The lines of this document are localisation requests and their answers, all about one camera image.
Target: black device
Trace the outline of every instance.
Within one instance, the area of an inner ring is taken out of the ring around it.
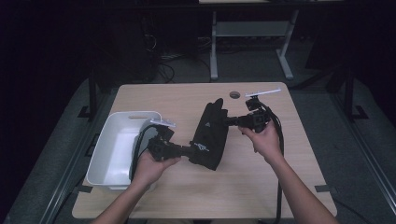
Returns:
[[[223,109],[222,105],[223,99],[221,98],[215,103],[206,105],[188,147],[170,142],[174,131],[167,126],[151,124],[143,129],[134,145],[130,179],[134,178],[139,156],[146,149],[155,161],[185,156],[191,163],[215,171],[221,161],[228,133],[228,126],[223,123],[228,111]]]
[[[260,133],[265,129],[267,123],[271,120],[269,107],[260,102],[257,95],[251,96],[251,99],[246,101],[247,109],[251,113],[241,117],[231,117],[224,120],[227,126],[241,126],[254,130],[255,133]]]

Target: white tag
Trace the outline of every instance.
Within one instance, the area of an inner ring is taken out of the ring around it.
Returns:
[[[151,123],[155,124],[160,124],[163,126],[168,126],[168,127],[173,127],[176,128],[176,124],[174,122],[171,122],[169,119],[163,120],[163,119],[151,119]]]
[[[278,87],[278,88],[277,88],[276,90],[274,90],[274,91],[258,91],[258,92],[246,93],[246,94],[245,94],[245,97],[263,95],[263,94],[273,93],[273,92],[277,92],[277,91],[281,91],[281,89]]]

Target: wire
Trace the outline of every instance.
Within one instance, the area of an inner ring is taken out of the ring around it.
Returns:
[[[212,38],[198,37],[198,41],[205,41],[204,44],[198,46],[198,49],[206,49],[207,47],[210,47],[210,44],[212,43]]]
[[[152,39],[153,40],[153,46],[150,48],[150,49],[147,49],[148,51],[152,51],[152,50],[154,50],[155,49],[155,47],[157,47],[157,38],[154,36],[154,35],[145,35],[145,37],[148,37],[148,39]]]
[[[161,77],[163,77],[163,79],[165,79],[165,83],[169,83],[169,82],[175,83],[175,81],[173,80],[173,78],[175,77],[175,69],[172,66],[165,63],[159,63],[158,65],[162,66],[163,70],[159,68],[158,73],[161,75]],[[172,74],[170,76],[167,75],[165,67],[171,70]]]
[[[148,129],[150,129],[150,128],[155,128],[155,129],[157,129],[157,127],[158,127],[157,124],[150,124],[149,126],[147,126],[146,128],[144,128],[144,129],[142,130],[142,132],[140,132],[139,137],[137,138],[136,146],[135,146],[134,149],[133,149],[134,157],[133,157],[133,160],[132,160],[131,169],[130,169],[130,171],[129,171],[129,178],[131,179],[131,181],[132,181],[132,179],[134,178],[134,173],[136,172],[137,162],[139,161],[139,158],[140,158],[140,156],[142,155],[143,151],[145,151],[145,150],[142,150],[142,152],[139,154],[140,145],[142,144],[142,141],[143,141],[143,136],[145,135],[145,132],[146,132]]]
[[[250,48],[250,44],[248,43],[248,41],[246,39],[242,39],[241,41],[241,37],[229,37],[227,38],[227,40],[219,38],[219,41],[217,41],[217,43],[219,45],[217,53],[219,54],[235,54]]]
[[[197,60],[198,62],[201,62],[204,64],[204,66],[207,68],[207,70],[210,72],[210,66],[209,64],[207,64],[204,60],[200,59],[200,58],[195,58],[195,60]]]
[[[332,198],[333,201],[335,201],[336,203],[344,206],[346,209],[348,209],[350,212],[352,212],[353,214],[355,214],[356,216],[358,216],[361,220],[363,220],[365,223],[368,224],[373,224],[373,222],[371,222],[369,219],[367,219],[366,217],[364,217],[363,215],[361,215],[360,213],[358,213],[355,209],[349,207],[348,205],[346,205],[345,203],[341,203],[340,201],[338,201],[337,199]]]
[[[181,58],[185,56],[184,54],[172,54],[172,55],[163,55],[161,56],[161,59],[163,60],[174,60],[176,58]]]
[[[285,154],[285,143],[284,143],[284,138],[283,138],[283,133],[282,133],[282,123],[280,122],[280,119],[277,117],[274,112],[272,112],[271,108],[262,102],[260,102],[260,105],[264,107],[265,111],[269,114],[271,120],[275,124],[275,129],[277,132],[277,135],[279,137],[279,148],[282,156]],[[277,182],[277,202],[276,202],[276,219],[274,221],[274,224],[279,223],[280,218],[281,218],[281,212],[282,212],[282,186],[280,185],[280,182]]]

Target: black cable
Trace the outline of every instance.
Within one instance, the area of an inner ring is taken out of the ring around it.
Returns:
[[[136,141],[136,146],[134,147],[134,159],[132,161],[131,164],[131,170],[129,173],[129,178],[132,179],[134,178],[134,172],[136,172],[136,167],[137,167],[137,162],[139,161],[140,156],[142,155],[141,153],[139,154],[139,150],[140,150],[140,145],[142,144],[143,141],[143,136],[145,135],[145,132],[150,129],[150,128],[156,128],[158,125],[157,124],[150,124],[149,126],[147,126],[146,128],[144,128],[142,130],[142,132],[140,132],[139,137],[137,138]]]
[[[371,222],[369,219],[367,219],[366,217],[364,217],[363,215],[361,215],[360,213],[358,213],[355,209],[349,207],[348,205],[346,205],[345,203],[341,203],[340,201],[338,201],[337,199],[332,198],[333,201],[335,201],[336,203],[344,206],[346,209],[348,209],[350,212],[352,212],[353,214],[355,214],[356,216],[358,216],[361,220],[363,220],[365,223],[368,224],[373,224],[373,222]]]
[[[233,41],[226,42],[226,43],[220,43],[220,41],[219,41],[216,53],[218,53],[218,54],[235,54],[235,53],[239,53],[239,52],[243,51],[241,48],[242,47],[239,43],[234,43]]]
[[[173,78],[175,77],[175,69],[172,66],[170,66],[168,64],[165,64],[165,63],[158,63],[158,65],[161,65],[162,68],[163,68],[162,71],[159,68],[158,73],[161,75],[161,77],[163,79],[165,79],[165,83],[175,82],[173,80]],[[170,75],[170,77],[166,74],[165,67],[167,67],[167,68],[169,68],[171,70],[172,74]]]
[[[283,138],[283,133],[282,133],[282,123],[280,122],[280,119],[277,117],[274,112],[272,112],[271,108],[262,102],[260,102],[261,106],[264,107],[266,112],[269,114],[271,120],[275,124],[275,129],[277,132],[277,135],[279,137],[279,148],[280,148],[280,153],[282,156],[285,154],[285,141]],[[281,216],[282,216],[282,186],[280,186],[280,182],[277,182],[277,199],[276,199],[276,219],[274,221],[274,224],[279,223]]]
[[[162,74],[161,72],[159,72],[160,75],[161,75],[165,80],[167,80],[166,83],[168,83],[169,81],[174,82],[174,81],[173,81],[173,78],[174,78],[174,76],[175,76],[175,70],[174,70],[170,65],[167,65],[167,64],[165,64],[165,63],[169,63],[169,62],[172,62],[173,60],[180,60],[180,59],[193,59],[193,60],[196,60],[196,61],[202,63],[202,64],[206,67],[206,69],[208,70],[208,72],[210,73],[210,66],[209,66],[209,64],[207,64],[204,60],[202,60],[202,59],[196,57],[195,55],[182,54],[182,55],[179,55],[179,56],[177,56],[177,57],[175,57],[175,58],[163,60],[161,63],[159,63],[160,65],[165,65],[165,66],[169,67],[169,68],[172,70],[172,72],[173,72],[173,75],[172,75],[171,78],[167,77],[166,74]]]

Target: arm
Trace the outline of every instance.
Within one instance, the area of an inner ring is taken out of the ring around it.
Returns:
[[[271,165],[285,193],[291,212],[298,223],[338,223],[323,203],[315,197],[286,162],[279,148],[274,123],[270,121],[261,133],[249,128],[239,130],[253,142],[253,147]]]
[[[150,184],[157,181],[166,168],[178,161],[180,161],[180,158],[155,161],[149,152],[143,152],[131,185],[92,223],[123,223],[134,210]]]

